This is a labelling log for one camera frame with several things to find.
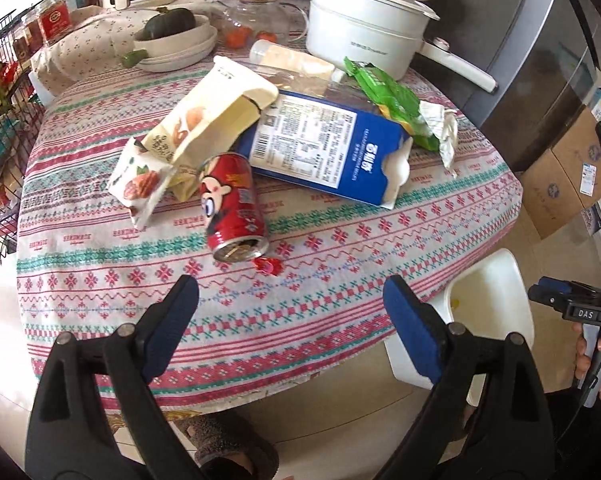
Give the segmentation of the small white bottle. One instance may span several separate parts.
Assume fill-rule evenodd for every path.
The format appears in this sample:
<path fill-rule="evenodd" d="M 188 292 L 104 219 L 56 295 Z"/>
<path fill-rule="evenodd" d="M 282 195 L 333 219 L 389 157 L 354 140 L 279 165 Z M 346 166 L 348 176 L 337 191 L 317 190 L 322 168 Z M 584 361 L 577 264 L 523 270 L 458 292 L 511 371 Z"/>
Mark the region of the small white bottle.
<path fill-rule="evenodd" d="M 346 76 L 343 70 L 328 61 L 322 60 L 322 58 L 316 58 L 309 53 L 280 46 L 264 39 L 253 43 L 250 48 L 250 62 L 272 68 L 281 68 L 281 70 L 316 77 L 325 81 L 341 82 Z"/>

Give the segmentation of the cream bread paper bag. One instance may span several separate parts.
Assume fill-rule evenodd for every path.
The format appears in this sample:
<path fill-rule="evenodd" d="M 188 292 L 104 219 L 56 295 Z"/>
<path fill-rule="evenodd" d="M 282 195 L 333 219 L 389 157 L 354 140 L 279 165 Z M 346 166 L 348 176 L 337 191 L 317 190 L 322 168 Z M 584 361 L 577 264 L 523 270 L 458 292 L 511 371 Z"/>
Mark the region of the cream bread paper bag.
<path fill-rule="evenodd" d="M 250 68 L 217 55 L 214 66 L 142 140 L 144 148 L 176 168 L 167 188 L 185 202 L 198 189 L 207 159 L 230 150 L 279 96 Z"/>

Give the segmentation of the white electric cooking pot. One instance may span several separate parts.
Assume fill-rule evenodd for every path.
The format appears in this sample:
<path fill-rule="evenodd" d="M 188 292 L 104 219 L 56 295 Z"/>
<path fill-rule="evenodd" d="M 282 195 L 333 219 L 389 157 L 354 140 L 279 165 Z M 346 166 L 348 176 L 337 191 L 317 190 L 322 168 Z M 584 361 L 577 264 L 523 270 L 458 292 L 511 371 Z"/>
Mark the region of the white electric cooking pot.
<path fill-rule="evenodd" d="M 306 48 L 340 70 L 345 60 L 373 64 L 399 80 L 419 54 L 488 93 L 496 79 L 449 51 L 441 38 L 424 39 L 439 16 L 415 0 L 310 0 Z"/>

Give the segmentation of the white tissue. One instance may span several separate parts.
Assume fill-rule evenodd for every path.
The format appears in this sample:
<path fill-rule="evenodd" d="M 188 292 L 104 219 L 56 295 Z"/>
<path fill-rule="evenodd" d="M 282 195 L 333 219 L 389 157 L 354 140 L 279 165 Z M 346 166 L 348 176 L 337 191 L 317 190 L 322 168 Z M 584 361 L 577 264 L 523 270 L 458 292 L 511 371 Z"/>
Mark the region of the white tissue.
<path fill-rule="evenodd" d="M 458 147 L 458 121 L 456 112 L 444 105 L 422 101 L 420 113 L 427 123 L 432 136 L 438 141 L 438 154 L 445 169 L 457 178 L 453 164 Z"/>

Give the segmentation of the glass teapot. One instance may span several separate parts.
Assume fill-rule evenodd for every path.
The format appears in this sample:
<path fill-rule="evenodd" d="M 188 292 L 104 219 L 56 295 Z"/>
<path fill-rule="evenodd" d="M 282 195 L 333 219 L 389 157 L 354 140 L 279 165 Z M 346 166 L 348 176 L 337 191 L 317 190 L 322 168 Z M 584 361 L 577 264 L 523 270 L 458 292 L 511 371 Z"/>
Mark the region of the glass teapot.
<path fill-rule="evenodd" d="M 246 51 L 257 40 L 288 46 L 305 38 L 308 24 L 306 11 L 295 3 L 235 0 L 223 11 L 221 44 L 235 51 Z"/>

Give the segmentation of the floral white cloth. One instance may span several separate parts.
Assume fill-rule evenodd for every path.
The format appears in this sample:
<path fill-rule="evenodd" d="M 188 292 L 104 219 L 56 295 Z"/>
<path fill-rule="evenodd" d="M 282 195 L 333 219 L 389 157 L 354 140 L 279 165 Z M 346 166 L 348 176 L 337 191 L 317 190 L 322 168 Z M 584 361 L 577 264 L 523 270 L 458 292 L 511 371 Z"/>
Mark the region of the floral white cloth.
<path fill-rule="evenodd" d="M 39 50 L 31 59 L 31 70 L 46 91 L 59 96 L 84 78 L 118 67 L 134 49 L 134 35 L 156 14 L 151 9 L 116 11 L 98 6 L 73 11 L 73 30 Z"/>

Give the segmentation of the red soda can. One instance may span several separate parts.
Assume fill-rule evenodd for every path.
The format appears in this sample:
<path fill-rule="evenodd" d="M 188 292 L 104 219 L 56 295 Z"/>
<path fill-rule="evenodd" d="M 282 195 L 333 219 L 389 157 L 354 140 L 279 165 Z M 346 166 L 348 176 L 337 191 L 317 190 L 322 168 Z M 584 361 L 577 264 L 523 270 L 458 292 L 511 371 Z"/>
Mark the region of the red soda can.
<path fill-rule="evenodd" d="M 268 230 L 245 156 L 227 152 L 207 159 L 198 192 L 207 244 L 217 261 L 237 263 L 265 255 Z"/>

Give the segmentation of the patterned tablecloth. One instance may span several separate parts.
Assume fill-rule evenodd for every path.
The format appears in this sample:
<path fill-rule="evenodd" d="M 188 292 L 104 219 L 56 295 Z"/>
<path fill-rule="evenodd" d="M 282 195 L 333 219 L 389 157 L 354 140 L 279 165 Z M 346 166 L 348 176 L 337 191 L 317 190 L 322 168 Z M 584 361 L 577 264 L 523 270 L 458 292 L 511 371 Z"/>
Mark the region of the patterned tablecloth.
<path fill-rule="evenodd" d="M 46 78 L 54 100 L 29 156 L 17 227 L 18 307 L 36 373 L 60 333 L 112 333 L 189 274 L 200 303 L 153 382 L 157 401 L 169 411 L 252 402 L 389 338 L 389 275 L 430 298 L 517 221 L 520 181 L 460 117 L 453 171 L 414 151 L 391 210 L 259 179 L 279 274 L 212 258 L 198 200 L 166 196 L 137 231 L 107 180 L 127 140 L 144 136 L 208 70 L 201 62 L 150 74 L 113 62 Z"/>

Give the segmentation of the cardboard box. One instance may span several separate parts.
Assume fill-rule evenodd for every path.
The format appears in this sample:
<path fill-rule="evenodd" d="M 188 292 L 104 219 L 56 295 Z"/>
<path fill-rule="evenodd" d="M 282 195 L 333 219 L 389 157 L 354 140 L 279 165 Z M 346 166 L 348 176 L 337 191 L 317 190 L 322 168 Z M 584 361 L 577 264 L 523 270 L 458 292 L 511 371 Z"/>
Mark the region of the cardboard box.
<path fill-rule="evenodd" d="M 521 175 L 523 206 L 542 238 L 601 199 L 597 125 L 591 110 L 583 108 L 562 138 Z"/>

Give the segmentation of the blue milk carton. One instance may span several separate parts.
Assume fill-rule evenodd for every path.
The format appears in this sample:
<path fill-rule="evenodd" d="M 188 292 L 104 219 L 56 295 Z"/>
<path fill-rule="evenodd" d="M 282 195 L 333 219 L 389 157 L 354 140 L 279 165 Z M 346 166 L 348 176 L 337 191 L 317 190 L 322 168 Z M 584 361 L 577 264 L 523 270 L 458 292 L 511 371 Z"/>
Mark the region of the blue milk carton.
<path fill-rule="evenodd" d="M 409 179 L 411 148 L 396 122 L 290 91 L 234 144 L 256 174 L 385 209 Z"/>

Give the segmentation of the green snack bag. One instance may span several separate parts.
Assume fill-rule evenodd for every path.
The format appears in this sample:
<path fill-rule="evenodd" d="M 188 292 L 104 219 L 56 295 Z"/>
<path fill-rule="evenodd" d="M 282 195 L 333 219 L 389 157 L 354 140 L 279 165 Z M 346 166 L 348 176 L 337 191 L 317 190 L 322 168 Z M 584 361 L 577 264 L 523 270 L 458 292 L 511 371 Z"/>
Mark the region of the green snack bag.
<path fill-rule="evenodd" d="M 420 112 L 420 100 L 415 92 L 371 63 L 344 58 L 344 65 L 347 75 L 358 82 L 363 93 L 385 118 L 401 125 L 419 148 L 438 151 L 439 141 Z"/>

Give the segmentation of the clear crushed plastic bottle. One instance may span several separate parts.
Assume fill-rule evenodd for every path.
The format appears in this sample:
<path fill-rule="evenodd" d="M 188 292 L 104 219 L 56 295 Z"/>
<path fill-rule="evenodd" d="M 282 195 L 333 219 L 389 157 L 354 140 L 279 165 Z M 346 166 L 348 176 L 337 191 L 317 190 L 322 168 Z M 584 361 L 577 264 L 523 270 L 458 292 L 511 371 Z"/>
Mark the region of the clear crushed plastic bottle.
<path fill-rule="evenodd" d="M 312 96 L 313 98 L 337 103 L 337 105 L 349 106 L 355 108 L 355 110 L 379 114 L 377 107 L 363 92 L 348 86 L 348 84 L 339 84 L 315 76 L 307 76 L 291 72 L 291 70 L 282 70 L 282 68 L 264 65 L 254 65 L 252 70 L 272 82 L 279 90 Z"/>

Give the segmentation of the brown slipper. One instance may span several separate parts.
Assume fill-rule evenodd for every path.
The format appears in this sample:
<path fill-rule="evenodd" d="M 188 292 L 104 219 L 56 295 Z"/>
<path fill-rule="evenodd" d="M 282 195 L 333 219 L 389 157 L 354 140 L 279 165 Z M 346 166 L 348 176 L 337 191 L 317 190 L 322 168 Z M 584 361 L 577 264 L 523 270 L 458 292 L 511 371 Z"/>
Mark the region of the brown slipper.
<path fill-rule="evenodd" d="M 235 411 L 174 422 L 195 448 L 194 462 L 205 479 L 271 480 L 279 469 L 276 448 Z"/>

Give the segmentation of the small nut snack packet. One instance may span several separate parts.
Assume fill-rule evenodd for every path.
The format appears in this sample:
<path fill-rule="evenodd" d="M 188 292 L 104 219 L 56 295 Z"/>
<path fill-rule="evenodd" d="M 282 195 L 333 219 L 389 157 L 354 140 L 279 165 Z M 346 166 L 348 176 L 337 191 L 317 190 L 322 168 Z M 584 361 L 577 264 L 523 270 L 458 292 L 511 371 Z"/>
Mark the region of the small nut snack packet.
<path fill-rule="evenodd" d="M 143 230 L 177 168 L 130 138 L 107 182 L 107 191 L 124 206 L 132 226 Z"/>

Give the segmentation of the stacked white bowls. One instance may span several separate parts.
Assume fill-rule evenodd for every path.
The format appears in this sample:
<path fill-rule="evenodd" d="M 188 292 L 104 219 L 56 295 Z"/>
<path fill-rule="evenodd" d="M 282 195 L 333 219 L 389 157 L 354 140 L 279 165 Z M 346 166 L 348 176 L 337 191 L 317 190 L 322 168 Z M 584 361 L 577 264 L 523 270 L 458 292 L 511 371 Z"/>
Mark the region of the stacked white bowls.
<path fill-rule="evenodd" d="M 168 73 L 194 65 L 214 50 L 218 30 L 209 18 L 194 14 L 196 26 L 185 32 L 144 40 L 134 35 L 133 49 L 120 58 L 125 68 L 137 67 L 149 73 Z"/>

